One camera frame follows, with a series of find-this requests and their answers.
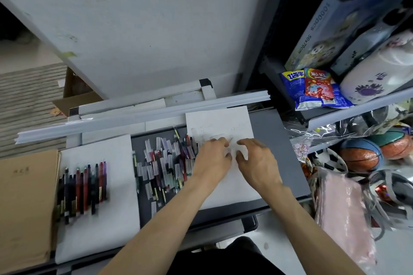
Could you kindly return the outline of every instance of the blue basketball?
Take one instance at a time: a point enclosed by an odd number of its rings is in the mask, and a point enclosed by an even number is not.
[[[340,156],[354,172],[377,170],[383,163],[380,147],[365,138],[345,140],[340,147]]]

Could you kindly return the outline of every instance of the blue snack bag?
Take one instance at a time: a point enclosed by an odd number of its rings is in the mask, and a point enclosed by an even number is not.
[[[333,88],[333,99],[322,99],[306,94],[306,69],[298,71],[288,71],[280,74],[281,80],[291,98],[295,101],[295,110],[303,111],[317,107],[332,107],[337,109],[347,109],[353,104],[341,93],[340,86],[334,82],[330,74],[326,71],[317,70],[325,74],[325,79],[330,78],[330,85]]]

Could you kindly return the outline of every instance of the left hand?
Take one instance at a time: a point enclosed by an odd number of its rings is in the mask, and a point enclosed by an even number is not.
[[[225,147],[228,146],[229,142],[224,137],[205,142],[195,159],[193,175],[189,181],[198,179],[206,185],[209,193],[213,192],[231,167],[231,154],[224,156]]]

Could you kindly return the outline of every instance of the gray table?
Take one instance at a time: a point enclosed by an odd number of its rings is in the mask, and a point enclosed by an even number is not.
[[[264,110],[250,113],[250,121],[254,137],[265,143],[277,159],[283,183],[291,188],[293,195],[298,200],[307,199],[310,194],[310,189],[278,112],[276,110]],[[182,136],[186,135],[186,127],[178,128],[178,132]],[[150,139],[153,145],[156,144],[156,137],[166,137],[172,140],[173,134],[174,132],[170,128],[145,136],[133,137],[132,149],[135,150],[137,159],[141,162],[145,160],[143,154],[145,140]],[[172,192],[166,194],[167,202],[174,195]],[[152,200],[147,199],[144,187],[141,188],[138,199],[140,225],[142,228],[151,219],[152,212],[150,203]],[[190,231],[238,220],[268,210],[269,206],[263,199],[200,210],[192,221]]]

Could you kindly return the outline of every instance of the cardboard box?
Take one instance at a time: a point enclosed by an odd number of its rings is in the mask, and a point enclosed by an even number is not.
[[[68,67],[63,98],[53,100],[53,104],[62,111],[65,116],[69,116],[69,110],[71,108],[102,100],[97,93]]]
[[[0,161],[0,274],[47,262],[60,154]]]
[[[332,62],[364,28],[402,0],[323,0],[285,64],[287,71]]]

